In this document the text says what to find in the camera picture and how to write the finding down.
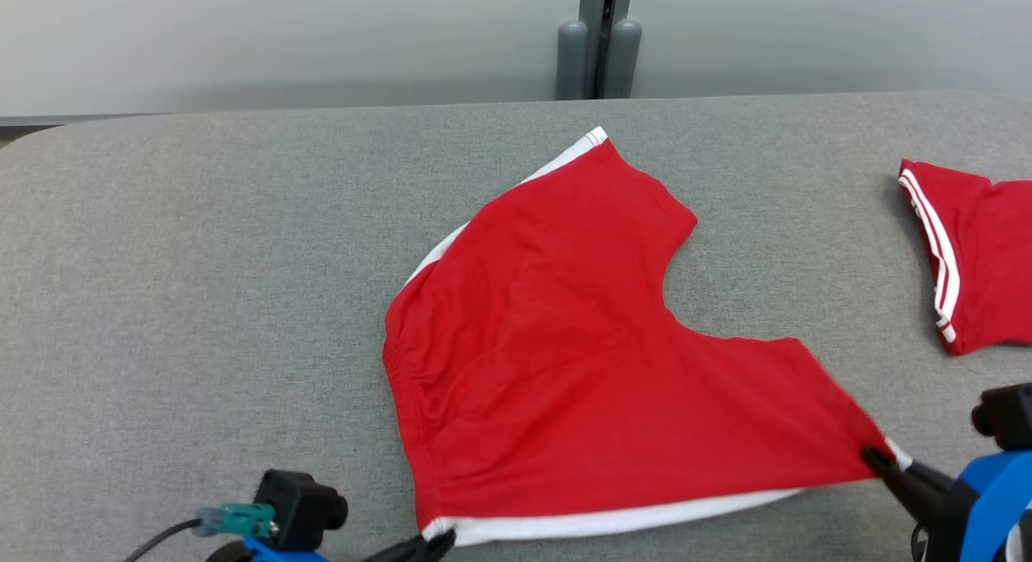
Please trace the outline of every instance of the black cable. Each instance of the black cable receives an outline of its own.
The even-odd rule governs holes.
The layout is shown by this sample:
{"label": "black cable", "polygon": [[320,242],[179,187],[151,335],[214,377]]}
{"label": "black cable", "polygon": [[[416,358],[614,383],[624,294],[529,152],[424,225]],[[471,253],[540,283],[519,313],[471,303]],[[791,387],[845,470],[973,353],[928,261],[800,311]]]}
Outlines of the black cable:
{"label": "black cable", "polygon": [[148,552],[151,552],[152,548],[154,548],[154,547],[158,546],[159,543],[165,541],[165,538],[167,538],[168,536],[171,536],[173,534],[178,534],[178,533],[182,532],[183,530],[189,530],[190,528],[196,528],[196,526],[200,526],[200,523],[201,523],[200,522],[200,518],[195,518],[195,519],[189,520],[187,522],[181,522],[181,523],[172,526],[171,528],[168,528],[167,530],[165,530],[165,531],[159,533],[158,535],[154,536],[153,538],[147,540],[147,543],[144,543],[143,546],[137,548],[136,552],[133,552],[132,554],[130,554],[129,557],[124,560],[124,562],[136,562],[144,554],[147,554]]}

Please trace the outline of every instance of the folded red garment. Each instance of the folded red garment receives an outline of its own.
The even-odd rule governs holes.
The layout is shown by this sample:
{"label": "folded red garment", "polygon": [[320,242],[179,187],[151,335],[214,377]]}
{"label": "folded red garment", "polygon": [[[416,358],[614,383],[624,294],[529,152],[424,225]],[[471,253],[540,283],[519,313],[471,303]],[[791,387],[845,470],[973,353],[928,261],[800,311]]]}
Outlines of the folded red garment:
{"label": "folded red garment", "polygon": [[899,184],[925,230],[946,349],[1032,342],[1032,180],[904,159]]}
{"label": "folded red garment", "polygon": [[696,223],[596,128],[431,251],[384,345],[424,536],[624,532],[872,476],[882,434],[802,342],[664,305]]}

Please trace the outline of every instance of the red garment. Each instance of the red garment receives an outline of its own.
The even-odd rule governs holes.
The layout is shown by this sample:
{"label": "red garment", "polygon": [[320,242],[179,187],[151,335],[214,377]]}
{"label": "red garment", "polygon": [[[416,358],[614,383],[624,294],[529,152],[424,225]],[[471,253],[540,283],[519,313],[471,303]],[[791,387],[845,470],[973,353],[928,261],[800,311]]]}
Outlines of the red garment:
{"label": "red garment", "polygon": [[425,536],[614,533],[872,476],[881,433],[802,342],[665,307],[696,223],[596,128],[427,257],[384,345]]}
{"label": "red garment", "polygon": [[1032,342],[1032,180],[904,159],[899,184],[925,229],[947,351]]}

